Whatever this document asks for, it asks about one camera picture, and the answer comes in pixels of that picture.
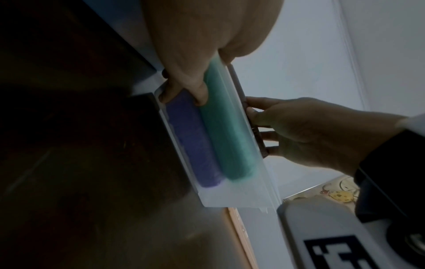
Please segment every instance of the gray wall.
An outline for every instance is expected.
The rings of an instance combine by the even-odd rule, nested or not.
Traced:
[[[425,1],[340,0],[372,110],[425,112]]]

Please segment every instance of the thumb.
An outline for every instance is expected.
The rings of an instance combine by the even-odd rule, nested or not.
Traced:
[[[257,126],[270,126],[271,120],[266,111],[258,112],[252,107],[247,108],[248,119]]]

